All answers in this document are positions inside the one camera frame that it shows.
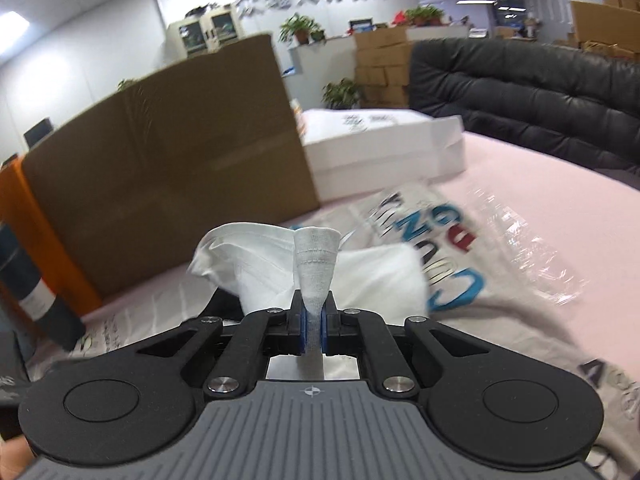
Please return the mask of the white t-shirt black trim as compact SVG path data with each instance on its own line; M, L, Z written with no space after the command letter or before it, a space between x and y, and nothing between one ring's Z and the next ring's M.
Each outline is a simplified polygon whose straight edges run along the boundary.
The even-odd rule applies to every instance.
M308 348L316 356L321 308L329 295L340 309L372 311L394 325L427 314L428 286L411 245L346 249L341 238L318 226L228 223L201 239L189 272L237 296L245 314L286 309L298 290L307 309Z

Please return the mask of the printed cartoon bed sheet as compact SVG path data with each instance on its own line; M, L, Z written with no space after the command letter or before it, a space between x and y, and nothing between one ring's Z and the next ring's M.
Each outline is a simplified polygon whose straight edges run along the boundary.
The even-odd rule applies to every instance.
M634 479L639 385L578 347L579 292L489 197L399 185L302 223L406 243L427 314L337 308L334 354L288 353L288 309L216 287L179 327L35 382L29 479Z

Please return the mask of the white flat boxes stack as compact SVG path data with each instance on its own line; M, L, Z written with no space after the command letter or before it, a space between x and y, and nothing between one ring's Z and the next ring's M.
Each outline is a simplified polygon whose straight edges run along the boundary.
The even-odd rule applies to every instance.
M302 144L321 203L466 169L462 119L414 110L306 110Z

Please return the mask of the large brown cardboard box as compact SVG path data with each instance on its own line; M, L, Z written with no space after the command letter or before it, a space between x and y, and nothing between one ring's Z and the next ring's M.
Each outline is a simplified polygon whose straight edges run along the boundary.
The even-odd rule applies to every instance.
M216 226L319 206L269 35L114 93L30 151L23 171L103 297L188 262Z

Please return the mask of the potted plant on floor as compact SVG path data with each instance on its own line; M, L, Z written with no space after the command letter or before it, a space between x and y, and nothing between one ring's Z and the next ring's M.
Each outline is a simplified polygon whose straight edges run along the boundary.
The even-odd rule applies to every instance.
M359 106L361 90L355 81L343 78L323 87L322 102L328 110L353 110Z

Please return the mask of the stacked brown cartons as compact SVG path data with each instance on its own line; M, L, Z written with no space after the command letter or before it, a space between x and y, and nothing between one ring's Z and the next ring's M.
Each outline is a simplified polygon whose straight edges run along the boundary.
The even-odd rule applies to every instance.
M412 43L399 26L357 32L355 82L363 107L407 108Z

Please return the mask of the dark blue thermos bottle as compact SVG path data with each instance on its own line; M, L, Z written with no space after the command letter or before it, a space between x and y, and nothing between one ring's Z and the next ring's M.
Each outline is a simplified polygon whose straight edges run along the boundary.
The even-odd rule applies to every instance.
M67 352L75 349L86 326L44 281L11 228L1 223L1 281L25 314Z

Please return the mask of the potted plant on counter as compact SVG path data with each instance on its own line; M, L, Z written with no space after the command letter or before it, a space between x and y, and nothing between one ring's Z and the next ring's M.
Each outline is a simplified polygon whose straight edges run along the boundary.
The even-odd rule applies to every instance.
M313 18L295 13L280 26L279 41L290 44L295 40L304 46L310 44L319 34L324 34L324 29Z

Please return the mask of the orange cardboard box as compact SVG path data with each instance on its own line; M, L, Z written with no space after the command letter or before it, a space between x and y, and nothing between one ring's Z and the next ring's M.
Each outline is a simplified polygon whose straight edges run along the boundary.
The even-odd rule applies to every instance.
M18 156L1 168L1 220L14 232L52 292L82 318L102 307L103 300L40 208L24 173L24 159Z

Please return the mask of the beige metal cabinet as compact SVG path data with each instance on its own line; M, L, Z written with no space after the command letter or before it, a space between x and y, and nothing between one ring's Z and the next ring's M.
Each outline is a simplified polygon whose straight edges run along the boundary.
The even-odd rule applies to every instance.
M245 37L238 12L231 4L199 6L166 30L168 46L178 58L214 53Z

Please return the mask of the black leather sofa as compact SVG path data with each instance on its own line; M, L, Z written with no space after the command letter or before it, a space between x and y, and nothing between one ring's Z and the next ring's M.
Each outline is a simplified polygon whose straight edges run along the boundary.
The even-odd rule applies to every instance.
M639 174L639 66L521 41L412 47L409 106L606 176Z

